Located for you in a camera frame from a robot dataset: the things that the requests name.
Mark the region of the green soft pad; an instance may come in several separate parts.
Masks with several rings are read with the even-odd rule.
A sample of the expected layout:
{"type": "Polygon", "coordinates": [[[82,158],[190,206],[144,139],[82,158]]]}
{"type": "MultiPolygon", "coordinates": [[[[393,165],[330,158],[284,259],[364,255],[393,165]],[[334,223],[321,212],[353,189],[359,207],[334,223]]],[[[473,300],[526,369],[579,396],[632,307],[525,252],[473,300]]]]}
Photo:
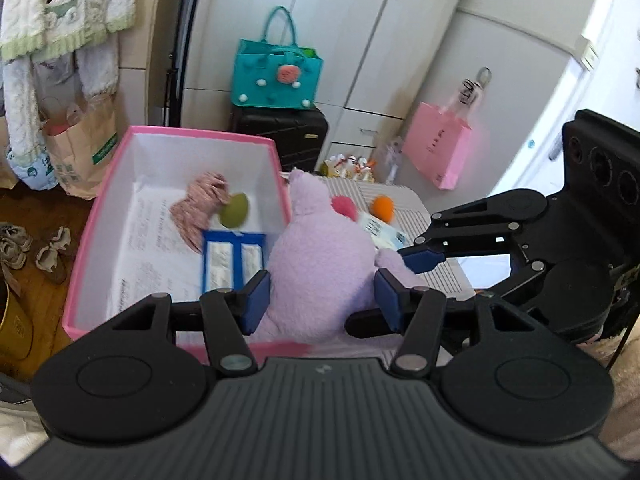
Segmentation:
{"type": "Polygon", "coordinates": [[[230,230],[239,229],[246,221],[250,211],[250,201],[245,193],[234,194],[229,203],[219,211],[219,222],[230,230]]]}

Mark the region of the white wardrobe cabinet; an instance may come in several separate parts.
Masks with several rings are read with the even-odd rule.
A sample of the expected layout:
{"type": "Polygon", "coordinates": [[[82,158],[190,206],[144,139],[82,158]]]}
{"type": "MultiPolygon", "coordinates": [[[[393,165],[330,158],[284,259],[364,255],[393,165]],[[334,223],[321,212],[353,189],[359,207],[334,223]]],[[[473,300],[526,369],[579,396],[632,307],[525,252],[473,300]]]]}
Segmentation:
{"type": "Polygon", "coordinates": [[[183,127],[223,129],[242,39],[288,39],[323,68],[316,103],[329,123],[326,154],[360,152],[406,131],[421,103],[444,105],[457,86],[488,78],[473,113],[471,151],[457,186],[439,191],[409,164],[398,179],[431,208],[495,192],[544,115],[578,79],[594,0],[196,0],[179,77],[183,127]]]}

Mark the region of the floral pink scrunchie cloth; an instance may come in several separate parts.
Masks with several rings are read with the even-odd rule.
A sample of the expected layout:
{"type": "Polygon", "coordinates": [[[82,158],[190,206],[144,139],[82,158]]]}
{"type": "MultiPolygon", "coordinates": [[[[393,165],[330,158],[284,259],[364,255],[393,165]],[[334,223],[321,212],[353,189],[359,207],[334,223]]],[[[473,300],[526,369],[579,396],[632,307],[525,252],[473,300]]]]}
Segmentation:
{"type": "Polygon", "coordinates": [[[169,212],[182,240],[200,254],[203,232],[209,221],[230,203],[228,182],[218,172],[206,172],[195,178],[186,188],[186,196],[174,203],[169,212]]]}

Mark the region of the pink paper shopping bag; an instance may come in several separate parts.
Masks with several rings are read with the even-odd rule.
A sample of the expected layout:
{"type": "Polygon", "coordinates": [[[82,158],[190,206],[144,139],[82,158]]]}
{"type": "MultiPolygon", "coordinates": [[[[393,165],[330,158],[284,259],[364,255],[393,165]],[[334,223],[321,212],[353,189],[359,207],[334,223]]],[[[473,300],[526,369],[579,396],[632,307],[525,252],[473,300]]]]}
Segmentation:
{"type": "Polygon", "coordinates": [[[413,167],[439,190],[453,190],[469,154],[473,130],[462,118],[421,103],[402,144],[413,167]]]}

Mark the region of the grey slippers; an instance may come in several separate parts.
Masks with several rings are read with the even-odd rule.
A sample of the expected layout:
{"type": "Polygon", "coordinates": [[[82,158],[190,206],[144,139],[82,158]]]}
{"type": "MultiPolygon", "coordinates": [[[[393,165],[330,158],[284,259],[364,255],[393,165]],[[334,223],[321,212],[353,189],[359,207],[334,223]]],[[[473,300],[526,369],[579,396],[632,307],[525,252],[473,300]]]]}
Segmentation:
{"type": "MultiPolygon", "coordinates": [[[[35,239],[22,226],[1,223],[1,263],[8,268],[23,269],[34,244],[35,239]]],[[[55,274],[66,272],[63,258],[73,255],[74,249],[72,230],[67,226],[58,226],[36,249],[32,258],[40,272],[53,278],[55,274]]]]}

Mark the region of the purple plush toy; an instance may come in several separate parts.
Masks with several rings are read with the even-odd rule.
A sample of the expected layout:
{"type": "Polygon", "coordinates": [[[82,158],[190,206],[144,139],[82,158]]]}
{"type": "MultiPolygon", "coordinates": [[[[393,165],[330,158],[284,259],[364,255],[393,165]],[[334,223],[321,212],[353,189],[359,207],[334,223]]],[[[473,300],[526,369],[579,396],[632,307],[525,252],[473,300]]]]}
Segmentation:
{"type": "Polygon", "coordinates": [[[292,219],[268,260],[270,305],[251,342],[320,344],[344,332],[349,315],[374,306],[374,274],[387,269],[407,288],[424,284],[398,252],[378,249],[356,222],[338,214],[320,178],[288,177],[292,219]]]}

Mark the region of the cream fleece pajama jacket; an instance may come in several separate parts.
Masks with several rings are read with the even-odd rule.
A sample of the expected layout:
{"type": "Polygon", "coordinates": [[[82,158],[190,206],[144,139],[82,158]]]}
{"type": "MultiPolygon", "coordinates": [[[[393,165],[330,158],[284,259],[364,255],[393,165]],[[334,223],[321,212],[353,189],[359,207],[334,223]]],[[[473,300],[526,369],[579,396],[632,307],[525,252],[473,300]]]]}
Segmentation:
{"type": "Polygon", "coordinates": [[[2,0],[1,56],[45,60],[134,26],[136,0],[2,0]]]}

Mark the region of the black suitcase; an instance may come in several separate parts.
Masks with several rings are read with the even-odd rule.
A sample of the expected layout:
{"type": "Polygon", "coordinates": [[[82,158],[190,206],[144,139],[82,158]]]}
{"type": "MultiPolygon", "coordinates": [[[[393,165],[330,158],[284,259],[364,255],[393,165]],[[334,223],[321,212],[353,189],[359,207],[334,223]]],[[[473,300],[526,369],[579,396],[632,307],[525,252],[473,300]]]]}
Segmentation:
{"type": "Polygon", "coordinates": [[[329,124],[318,108],[288,110],[232,106],[232,132],[273,140],[283,171],[314,172],[329,124]]]}

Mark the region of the pink storage box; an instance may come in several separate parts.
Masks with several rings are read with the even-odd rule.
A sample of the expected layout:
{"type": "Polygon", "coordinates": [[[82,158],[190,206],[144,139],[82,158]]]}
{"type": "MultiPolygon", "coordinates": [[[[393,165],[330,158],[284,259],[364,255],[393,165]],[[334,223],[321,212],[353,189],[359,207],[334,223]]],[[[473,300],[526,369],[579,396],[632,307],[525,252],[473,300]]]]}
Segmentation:
{"type": "Polygon", "coordinates": [[[203,257],[181,239],[169,208],[204,172],[250,202],[243,233],[273,246],[291,219],[273,141],[260,136],[133,126],[94,200],[70,276],[62,327],[84,336],[152,292],[175,301],[203,292],[203,257]]]}

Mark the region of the white printed paper sheet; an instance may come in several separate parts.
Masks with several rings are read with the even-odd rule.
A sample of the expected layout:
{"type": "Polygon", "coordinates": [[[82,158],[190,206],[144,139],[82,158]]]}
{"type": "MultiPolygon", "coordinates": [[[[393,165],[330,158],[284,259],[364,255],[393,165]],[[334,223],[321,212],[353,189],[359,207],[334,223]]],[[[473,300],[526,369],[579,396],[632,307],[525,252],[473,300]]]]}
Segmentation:
{"type": "MultiPolygon", "coordinates": [[[[203,255],[186,246],[169,208],[182,188],[139,188],[129,209],[106,312],[115,315],[153,292],[173,300],[197,300],[202,292],[203,255]]],[[[217,219],[209,231],[230,231],[217,219]]]]}

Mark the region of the blue wet wipes pack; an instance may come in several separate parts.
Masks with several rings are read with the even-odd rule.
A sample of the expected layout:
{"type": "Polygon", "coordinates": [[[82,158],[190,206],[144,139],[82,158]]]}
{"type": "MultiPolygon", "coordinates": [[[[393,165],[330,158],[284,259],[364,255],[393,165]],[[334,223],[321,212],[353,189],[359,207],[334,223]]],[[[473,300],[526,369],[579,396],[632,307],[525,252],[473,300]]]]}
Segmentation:
{"type": "Polygon", "coordinates": [[[264,233],[204,231],[203,242],[202,292],[239,290],[265,267],[264,233]]]}

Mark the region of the orange plush ball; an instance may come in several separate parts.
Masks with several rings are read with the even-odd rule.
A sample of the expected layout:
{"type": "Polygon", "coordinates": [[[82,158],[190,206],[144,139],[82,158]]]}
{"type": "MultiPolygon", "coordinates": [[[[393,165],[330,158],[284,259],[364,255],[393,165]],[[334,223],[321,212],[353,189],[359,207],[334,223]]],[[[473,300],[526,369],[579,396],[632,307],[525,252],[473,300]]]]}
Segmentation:
{"type": "Polygon", "coordinates": [[[393,221],[395,206],[390,196],[379,195],[372,200],[370,205],[370,214],[385,223],[393,221]]]}

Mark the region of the red strawberry plush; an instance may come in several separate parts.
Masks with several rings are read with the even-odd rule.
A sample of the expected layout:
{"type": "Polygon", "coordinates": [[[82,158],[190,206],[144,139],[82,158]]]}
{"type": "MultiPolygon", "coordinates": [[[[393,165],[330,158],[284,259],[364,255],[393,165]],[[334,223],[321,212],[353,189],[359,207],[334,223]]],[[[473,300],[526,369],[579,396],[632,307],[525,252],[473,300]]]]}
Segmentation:
{"type": "Polygon", "coordinates": [[[350,197],[344,195],[333,196],[331,198],[331,206],[338,214],[349,218],[353,222],[358,221],[359,210],[350,197]]]}

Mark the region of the white cotton tissue pack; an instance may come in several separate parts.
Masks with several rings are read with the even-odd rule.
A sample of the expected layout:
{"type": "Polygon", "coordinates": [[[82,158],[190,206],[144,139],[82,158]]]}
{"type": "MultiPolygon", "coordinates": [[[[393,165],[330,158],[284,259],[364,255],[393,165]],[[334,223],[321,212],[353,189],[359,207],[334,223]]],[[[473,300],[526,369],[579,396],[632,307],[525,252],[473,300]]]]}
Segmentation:
{"type": "Polygon", "coordinates": [[[398,250],[411,245],[412,239],[406,233],[365,211],[358,212],[357,223],[370,235],[374,246],[378,249],[390,249],[398,252],[398,250]]]}

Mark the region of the brown paper bag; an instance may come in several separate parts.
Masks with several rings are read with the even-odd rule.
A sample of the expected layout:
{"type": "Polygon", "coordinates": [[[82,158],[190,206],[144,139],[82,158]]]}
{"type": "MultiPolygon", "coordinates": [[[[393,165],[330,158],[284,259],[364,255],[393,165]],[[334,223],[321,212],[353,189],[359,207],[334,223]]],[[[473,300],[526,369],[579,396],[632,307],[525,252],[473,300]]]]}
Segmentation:
{"type": "Polygon", "coordinates": [[[58,183],[67,195],[92,200],[117,150],[111,100],[92,102],[73,125],[46,125],[47,150],[58,183]]]}

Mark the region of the yellow drink bottle pack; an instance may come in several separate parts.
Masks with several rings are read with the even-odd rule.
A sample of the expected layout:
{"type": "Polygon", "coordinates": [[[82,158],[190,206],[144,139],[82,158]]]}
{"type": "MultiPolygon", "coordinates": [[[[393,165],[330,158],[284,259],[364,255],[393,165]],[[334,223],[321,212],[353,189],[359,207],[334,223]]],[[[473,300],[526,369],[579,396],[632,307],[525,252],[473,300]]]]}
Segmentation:
{"type": "Polygon", "coordinates": [[[337,154],[332,155],[320,166],[320,174],[326,178],[342,178],[348,180],[374,182],[374,160],[367,157],[337,154]]]}

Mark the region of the teal felt tote bag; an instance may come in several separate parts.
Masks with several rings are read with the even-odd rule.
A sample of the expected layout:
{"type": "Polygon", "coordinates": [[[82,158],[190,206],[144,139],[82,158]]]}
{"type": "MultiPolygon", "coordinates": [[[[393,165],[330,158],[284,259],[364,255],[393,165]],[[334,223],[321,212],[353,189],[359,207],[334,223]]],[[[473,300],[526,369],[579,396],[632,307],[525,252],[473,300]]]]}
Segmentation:
{"type": "Polygon", "coordinates": [[[239,107],[310,110],[314,105],[323,60],[313,48],[297,43],[290,11],[276,6],[265,21],[262,38],[241,39],[231,78],[231,103],[239,107]],[[281,12],[291,33],[289,44],[272,44],[267,36],[281,12]]]}

